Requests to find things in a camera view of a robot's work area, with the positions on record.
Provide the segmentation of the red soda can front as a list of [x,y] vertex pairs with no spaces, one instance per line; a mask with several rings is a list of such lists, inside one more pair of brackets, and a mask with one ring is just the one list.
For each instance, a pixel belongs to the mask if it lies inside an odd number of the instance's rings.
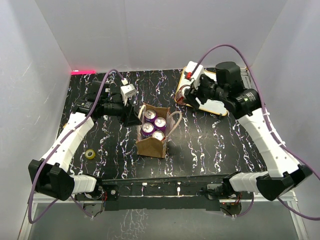
[[178,105],[181,106],[185,106],[187,103],[185,102],[186,100],[186,96],[185,96],[185,92],[186,90],[189,90],[190,86],[189,85],[183,85],[179,88],[179,90],[177,91],[177,93],[175,94],[175,102]]

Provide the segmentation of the red soda can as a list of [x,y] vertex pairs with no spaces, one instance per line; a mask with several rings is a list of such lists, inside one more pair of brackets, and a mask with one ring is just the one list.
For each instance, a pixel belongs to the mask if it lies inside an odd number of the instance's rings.
[[185,92],[186,90],[189,90],[190,86],[189,85],[183,85],[179,88],[179,90],[177,91],[177,93],[175,94],[175,102],[178,105],[181,106],[185,106],[187,103],[185,102],[186,100],[186,96],[185,96]]
[[160,130],[156,130],[152,133],[152,137],[159,141],[163,141],[165,139],[165,134]]

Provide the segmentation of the purple soda can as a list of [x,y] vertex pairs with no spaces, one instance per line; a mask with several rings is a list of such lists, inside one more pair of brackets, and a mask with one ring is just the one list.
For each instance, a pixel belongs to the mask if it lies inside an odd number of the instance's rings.
[[145,111],[144,117],[145,117],[145,122],[153,124],[155,120],[158,118],[158,115],[154,109],[148,109]]
[[145,138],[149,138],[153,135],[153,133],[155,132],[155,127],[152,123],[150,122],[145,122],[142,126],[141,126],[141,136],[145,139]]
[[165,133],[166,128],[167,128],[167,121],[166,121],[166,119],[163,118],[163,117],[157,117],[157,118],[154,120],[154,128],[155,128],[157,131],[161,131],[161,132]]

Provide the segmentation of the purple soda can front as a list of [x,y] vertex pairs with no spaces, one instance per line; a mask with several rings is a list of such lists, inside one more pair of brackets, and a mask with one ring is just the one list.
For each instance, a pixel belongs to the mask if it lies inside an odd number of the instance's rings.
[[145,122],[142,126],[141,126],[141,136],[145,139],[145,138],[149,138],[153,135],[153,133],[155,132],[155,127],[152,123],[150,122]]

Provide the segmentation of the brown canvas tote bag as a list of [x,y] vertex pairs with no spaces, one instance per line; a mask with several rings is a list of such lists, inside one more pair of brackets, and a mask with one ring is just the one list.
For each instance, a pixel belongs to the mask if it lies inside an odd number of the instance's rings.
[[154,110],[158,117],[163,117],[166,120],[166,127],[164,130],[164,139],[159,140],[152,136],[143,136],[142,125],[137,127],[137,154],[141,156],[164,158],[166,155],[167,142],[172,133],[179,126],[182,120],[182,112],[170,112],[169,107],[155,107],[144,103],[139,110],[138,118],[143,124],[147,123],[145,113],[147,110]]

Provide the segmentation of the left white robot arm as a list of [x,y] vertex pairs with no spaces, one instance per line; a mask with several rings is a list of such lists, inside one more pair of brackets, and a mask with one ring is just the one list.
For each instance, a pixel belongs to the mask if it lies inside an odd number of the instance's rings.
[[117,117],[123,127],[139,126],[141,120],[129,101],[137,93],[133,84],[123,84],[119,93],[111,93],[110,85],[93,81],[87,93],[74,105],[69,120],[40,160],[32,160],[28,172],[34,190],[65,201],[73,194],[86,193],[97,200],[103,195],[102,185],[91,175],[70,175],[69,166],[80,143],[103,116]]

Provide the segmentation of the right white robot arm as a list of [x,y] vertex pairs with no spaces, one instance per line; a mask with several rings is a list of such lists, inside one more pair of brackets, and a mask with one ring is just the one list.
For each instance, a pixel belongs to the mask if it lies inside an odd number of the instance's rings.
[[186,102],[196,110],[208,100],[222,102],[248,132],[265,162],[264,172],[237,172],[224,178],[222,190],[226,197],[233,199],[246,191],[273,201],[312,175],[308,166],[285,150],[282,140],[275,139],[277,132],[258,92],[244,86],[241,68],[235,62],[217,64],[216,79],[212,79],[201,64],[190,61],[183,77],[190,82]]

